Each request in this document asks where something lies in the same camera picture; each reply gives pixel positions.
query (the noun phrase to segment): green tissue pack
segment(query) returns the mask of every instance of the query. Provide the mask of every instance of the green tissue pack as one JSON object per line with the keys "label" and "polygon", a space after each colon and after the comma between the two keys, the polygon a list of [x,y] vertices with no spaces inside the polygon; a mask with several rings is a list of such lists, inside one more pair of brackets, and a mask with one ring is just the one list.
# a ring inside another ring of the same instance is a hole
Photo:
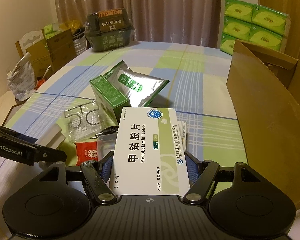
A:
{"label": "green tissue pack", "polygon": [[251,24],[238,19],[225,16],[223,23],[223,33],[240,40],[248,41]]}
{"label": "green tissue pack", "polygon": [[43,27],[44,35],[47,35],[49,33],[53,33],[53,32],[58,31],[58,30],[59,30],[59,23],[53,23],[53,24],[49,24],[49,25]]}
{"label": "green tissue pack", "polygon": [[220,50],[228,53],[230,55],[233,54],[233,47],[234,47],[234,41],[236,38],[231,37],[225,33],[222,33],[221,35],[221,43],[220,43]]}
{"label": "green tissue pack", "polygon": [[287,38],[257,25],[252,25],[249,41],[255,44],[284,52]]}
{"label": "green tissue pack", "polygon": [[47,39],[50,39],[51,37],[53,36],[56,36],[57,34],[61,33],[61,31],[55,31],[55,32],[52,32],[52,33],[48,33],[48,34],[45,34],[44,37]]}
{"label": "green tissue pack", "polygon": [[242,21],[251,22],[252,9],[252,3],[238,0],[226,0],[225,15]]}
{"label": "green tissue pack", "polygon": [[288,14],[254,4],[252,23],[278,33],[281,36],[288,37],[291,19]]}
{"label": "green tissue pack", "polygon": [[114,123],[118,124],[122,108],[124,106],[131,106],[129,98],[117,90],[102,75],[90,80],[90,85],[103,111]]}

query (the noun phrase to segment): plaid tablecloth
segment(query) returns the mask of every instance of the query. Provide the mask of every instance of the plaid tablecloth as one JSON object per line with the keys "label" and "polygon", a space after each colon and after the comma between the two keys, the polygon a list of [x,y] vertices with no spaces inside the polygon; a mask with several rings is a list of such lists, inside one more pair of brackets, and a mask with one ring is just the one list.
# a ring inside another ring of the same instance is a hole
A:
{"label": "plaid tablecloth", "polygon": [[[175,108],[178,120],[188,124],[186,150],[199,160],[221,166],[246,162],[236,114],[226,88],[231,56],[218,49],[186,44],[139,42],[128,47],[92,52],[91,49],[60,69],[7,123],[7,127],[38,138],[52,124],[62,128],[62,112],[95,99],[89,80],[121,60],[133,71],[170,80],[150,106]],[[75,165],[75,145],[60,147],[68,165]],[[0,239],[10,235],[3,217],[4,201],[41,172],[0,157]],[[231,184],[218,185],[218,190]]]}

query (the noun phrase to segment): silver foil packet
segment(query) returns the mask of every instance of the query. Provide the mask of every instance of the silver foil packet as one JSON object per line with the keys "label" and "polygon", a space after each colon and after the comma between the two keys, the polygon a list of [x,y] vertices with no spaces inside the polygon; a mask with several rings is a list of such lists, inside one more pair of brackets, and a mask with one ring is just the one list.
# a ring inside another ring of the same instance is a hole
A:
{"label": "silver foil packet", "polygon": [[130,100],[132,107],[147,107],[169,80],[132,71],[122,60],[104,77]]}

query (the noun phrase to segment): clear plastic packaging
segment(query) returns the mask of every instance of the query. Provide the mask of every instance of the clear plastic packaging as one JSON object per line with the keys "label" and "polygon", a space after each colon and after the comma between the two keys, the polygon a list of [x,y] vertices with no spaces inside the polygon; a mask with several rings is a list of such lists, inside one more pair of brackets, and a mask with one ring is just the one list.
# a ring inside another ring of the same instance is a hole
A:
{"label": "clear plastic packaging", "polygon": [[63,121],[69,141],[75,143],[102,131],[103,113],[94,100],[64,111]]}
{"label": "clear plastic packaging", "polygon": [[19,101],[26,100],[35,92],[35,78],[30,56],[30,53],[27,52],[14,69],[7,74],[8,87]]}
{"label": "clear plastic packaging", "polygon": [[117,132],[112,134],[100,135],[97,139],[98,161],[102,160],[109,152],[114,151],[117,140]]}

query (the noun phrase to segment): pharmaceutical company logo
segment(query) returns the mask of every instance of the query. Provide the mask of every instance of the pharmaceutical company logo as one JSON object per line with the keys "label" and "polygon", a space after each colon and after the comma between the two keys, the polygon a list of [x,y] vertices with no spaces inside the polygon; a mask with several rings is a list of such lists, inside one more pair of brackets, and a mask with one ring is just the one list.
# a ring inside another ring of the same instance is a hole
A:
{"label": "pharmaceutical company logo", "polygon": [[147,116],[151,119],[159,119],[162,117],[162,112],[156,109],[151,109],[147,112]]}

